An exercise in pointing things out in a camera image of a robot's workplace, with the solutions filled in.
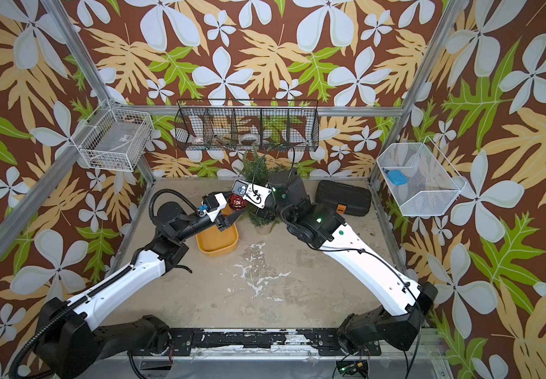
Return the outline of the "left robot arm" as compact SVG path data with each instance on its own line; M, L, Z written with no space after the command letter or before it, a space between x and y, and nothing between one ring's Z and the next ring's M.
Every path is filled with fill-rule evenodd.
M136 322L102 326L102 322L151 281L181 268L181 259L188 251L188 238L217 227L224 231L241 216L240 211L224 215L233 200L245 200L246 188L203 197L201 206L193 205L188 214L177 202L155 207L163 190L153 194L148 214L155 226L155 236L138 249L132 260L115 274L67 301L52 299L39 314L36 333L19 350L9 366L9 377L19 378L20 366L33 352L47 366L39 378L56 374L60 378L75 378L96 361L123 350L148 348L164 344L168 327L157 317L145 316Z

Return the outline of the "large red glitter ball ornament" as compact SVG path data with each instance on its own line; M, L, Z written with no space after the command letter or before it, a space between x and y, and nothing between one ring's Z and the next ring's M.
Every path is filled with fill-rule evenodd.
M247 200L243 199L237 194L232 194L228 200L229 207L232 211L237 212L247 207Z

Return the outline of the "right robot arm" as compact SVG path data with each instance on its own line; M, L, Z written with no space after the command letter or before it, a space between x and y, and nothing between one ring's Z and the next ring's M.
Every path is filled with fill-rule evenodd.
M339 326L337 336L345 352L379 340L406 352L419 341L438 290L394 268L336 210L311 202L294 170L275 173L265 186L249 181L235 193L266 215L279 217L291 235L341 264L378 299L377 309L350 314Z

